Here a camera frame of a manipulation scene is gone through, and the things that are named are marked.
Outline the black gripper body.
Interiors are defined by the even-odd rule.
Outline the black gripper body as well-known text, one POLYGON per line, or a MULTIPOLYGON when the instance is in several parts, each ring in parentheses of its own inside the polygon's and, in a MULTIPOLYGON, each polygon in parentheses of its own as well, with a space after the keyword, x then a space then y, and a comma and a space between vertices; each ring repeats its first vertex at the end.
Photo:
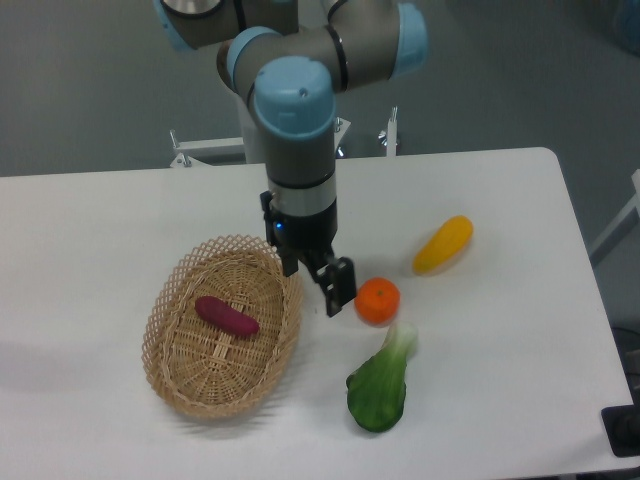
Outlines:
POLYGON ((270 191, 260 195, 260 202, 266 240, 276 248, 276 253, 281 245, 293 249, 299 263, 307 268, 311 277, 315 259, 322 254, 334 256, 332 241, 337 232, 337 201, 310 216, 288 215, 276 209, 274 195, 270 191))

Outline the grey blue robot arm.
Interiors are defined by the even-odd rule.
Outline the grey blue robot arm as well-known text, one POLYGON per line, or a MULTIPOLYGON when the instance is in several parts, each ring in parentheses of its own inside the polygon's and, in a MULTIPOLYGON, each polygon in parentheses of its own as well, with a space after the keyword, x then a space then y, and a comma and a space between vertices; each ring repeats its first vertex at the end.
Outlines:
POLYGON ((294 1, 158 1, 172 44, 219 45, 219 76, 255 125, 268 188, 266 239, 285 275, 305 267, 329 315, 357 293, 352 261, 336 257, 338 94, 420 69, 426 21, 400 1, 327 1, 326 22, 301 27, 294 1))

